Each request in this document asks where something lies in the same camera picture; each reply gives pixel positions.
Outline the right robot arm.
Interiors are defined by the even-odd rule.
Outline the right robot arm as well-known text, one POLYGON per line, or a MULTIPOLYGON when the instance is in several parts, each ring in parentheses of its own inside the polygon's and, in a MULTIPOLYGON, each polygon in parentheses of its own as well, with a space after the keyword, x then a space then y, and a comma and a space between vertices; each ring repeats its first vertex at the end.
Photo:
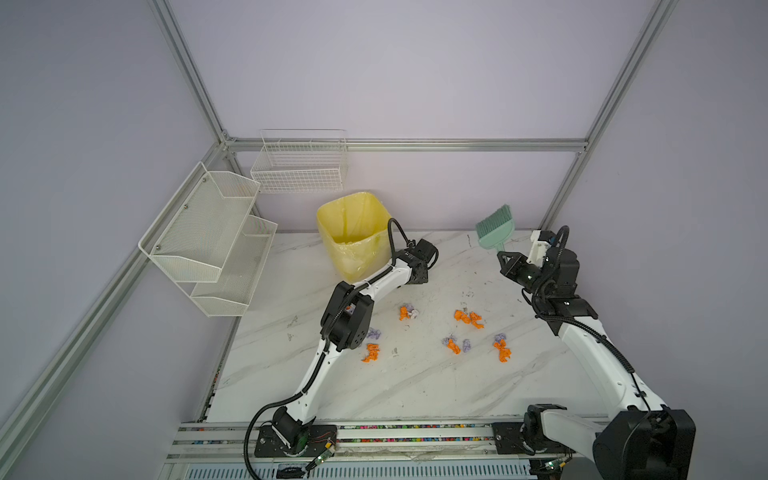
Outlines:
POLYGON ((567 247, 570 230, 537 230, 529 253, 496 245, 501 274, 518 284, 535 318, 573 353, 607 412, 601 425, 559 404, 532 404, 520 442, 530 455, 559 444, 593 462, 604 479, 685 479, 696 425, 647 386, 609 339, 599 315, 577 293, 580 262, 567 247))

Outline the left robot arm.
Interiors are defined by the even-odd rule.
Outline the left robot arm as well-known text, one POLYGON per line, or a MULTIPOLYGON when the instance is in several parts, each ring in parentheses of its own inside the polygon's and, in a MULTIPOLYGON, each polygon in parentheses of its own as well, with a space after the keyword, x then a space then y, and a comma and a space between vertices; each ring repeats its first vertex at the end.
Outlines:
POLYGON ((394 218, 387 222, 387 240, 390 258, 385 266, 364 280, 342 281, 334 288, 321 315, 320 340, 313 361, 296 392, 261 407, 250 420, 243 440, 243 461, 250 478, 259 477, 251 462, 255 452, 251 435, 259 418, 271 410, 273 416, 265 425, 276 434, 288 455, 302 453, 310 444, 324 383, 334 364, 367 338, 375 302, 405 285, 428 282, 429 271, 439 259, 438 248, 424 238, 409 238, 394 218))

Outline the green hand brush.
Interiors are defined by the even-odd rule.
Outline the green hand brush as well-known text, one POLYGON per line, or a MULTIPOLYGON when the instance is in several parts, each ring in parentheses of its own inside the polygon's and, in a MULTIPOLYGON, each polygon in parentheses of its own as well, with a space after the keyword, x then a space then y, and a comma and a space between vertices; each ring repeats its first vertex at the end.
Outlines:
POLYGON ((512 237, 515 221, 510 206, 504 204, 475 225, 478 244, 486 250, 501 252, 512 237))

